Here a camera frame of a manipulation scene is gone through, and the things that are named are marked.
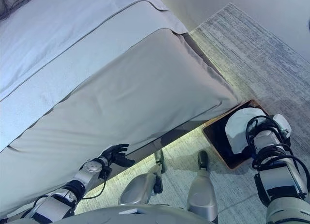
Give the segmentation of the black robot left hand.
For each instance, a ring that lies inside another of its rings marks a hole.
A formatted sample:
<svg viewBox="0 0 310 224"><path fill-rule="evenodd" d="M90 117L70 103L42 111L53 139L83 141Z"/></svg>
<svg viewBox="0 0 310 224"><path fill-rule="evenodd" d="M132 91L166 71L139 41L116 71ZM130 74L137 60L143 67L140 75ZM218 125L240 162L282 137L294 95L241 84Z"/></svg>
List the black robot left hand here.
<svg viewBox="0 0 310 224"><path fill-rule="evenodd" d="M106 159L109 165L116 164L124 168L129 168L135 164L135 160L131 160L126 157L128 147L129 144L113 145L103 151L99 158Z"/></svg>

